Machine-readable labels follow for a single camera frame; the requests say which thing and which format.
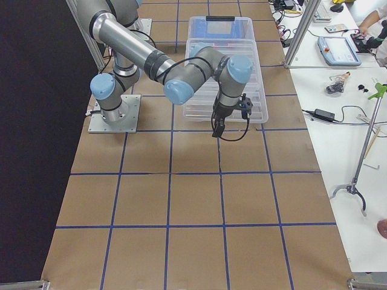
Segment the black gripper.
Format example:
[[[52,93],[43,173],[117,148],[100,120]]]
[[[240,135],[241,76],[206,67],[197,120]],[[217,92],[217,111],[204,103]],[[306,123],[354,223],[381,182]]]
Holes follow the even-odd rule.
[[[213,104],[213,112],[211,116],[212,122],[212,136],[215,138],[221,138],[225,130],[225,119],[230,116],[233,110],[236,108],[236,104],[226,106],[219,101],[215,101]]]

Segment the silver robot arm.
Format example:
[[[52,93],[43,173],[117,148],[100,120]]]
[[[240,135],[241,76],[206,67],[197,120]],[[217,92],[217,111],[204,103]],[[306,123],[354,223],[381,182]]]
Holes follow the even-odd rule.
[[[106,44],[115,56],[113,71],[93,77],[90,89],[107,123],[122,120],[128,113],[121,95],[138,82],[143,71],[164,86],[164,95],[175,105],[187,102],[204,83],[218,83],[211,126],[213,137],[221,137],[225,119],[241,111],[249,121],[252,102],[243,90],[253,70],[245,56],[227,56],[203,43],[195,46],[191,57],[174,62],[167,54],[137,36],[130,28],[138,20],[141,1],[78,1],[76,15],[82,30],[96,42]]]

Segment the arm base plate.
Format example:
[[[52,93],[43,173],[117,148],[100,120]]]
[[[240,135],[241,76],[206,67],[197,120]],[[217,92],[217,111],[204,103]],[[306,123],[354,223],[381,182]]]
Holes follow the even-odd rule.
[[[88,132],[91,134],[134,134],[137,131],[141,95],[122,94],[120,107],[113,111],[102,110],[95,102]]]
[[[142,31],[146,34],[151,33],[152,19],[150,18],[141,18],[137,19],[132,25],[132,29]]]

